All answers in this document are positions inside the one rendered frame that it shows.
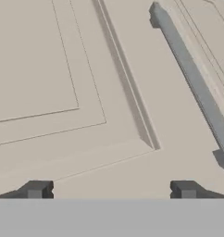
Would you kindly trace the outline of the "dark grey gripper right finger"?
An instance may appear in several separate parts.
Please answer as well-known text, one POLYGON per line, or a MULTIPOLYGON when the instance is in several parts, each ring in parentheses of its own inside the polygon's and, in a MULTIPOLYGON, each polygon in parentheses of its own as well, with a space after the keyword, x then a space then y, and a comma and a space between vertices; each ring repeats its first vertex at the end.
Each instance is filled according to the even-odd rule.
POLYGON ((172 181, 171 198, 224 198, 224 194, 209 191, 196 181, 172 181))

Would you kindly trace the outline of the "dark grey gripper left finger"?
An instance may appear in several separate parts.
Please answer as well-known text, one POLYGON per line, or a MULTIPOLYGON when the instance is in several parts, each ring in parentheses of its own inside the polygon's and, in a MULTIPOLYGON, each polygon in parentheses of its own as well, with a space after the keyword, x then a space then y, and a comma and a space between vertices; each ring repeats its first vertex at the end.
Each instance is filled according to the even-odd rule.
POLYGON ((17 190, 0 194, 0 198, 53 198, 53 189, 53 181, 28 181, 17 190))

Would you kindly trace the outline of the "beige cabinet door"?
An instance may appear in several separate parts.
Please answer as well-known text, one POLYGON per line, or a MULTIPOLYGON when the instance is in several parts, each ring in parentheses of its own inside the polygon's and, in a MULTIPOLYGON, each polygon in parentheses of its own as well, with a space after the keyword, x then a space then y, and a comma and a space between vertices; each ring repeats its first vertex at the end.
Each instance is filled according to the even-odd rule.
POLYGON ((224 0, 163 0, 224 108, 224 0))
POLYGON ((0 194, 53 181, 58 198, 166 198, 175 180, 224 193, 154 2, 0 0, 0 194))

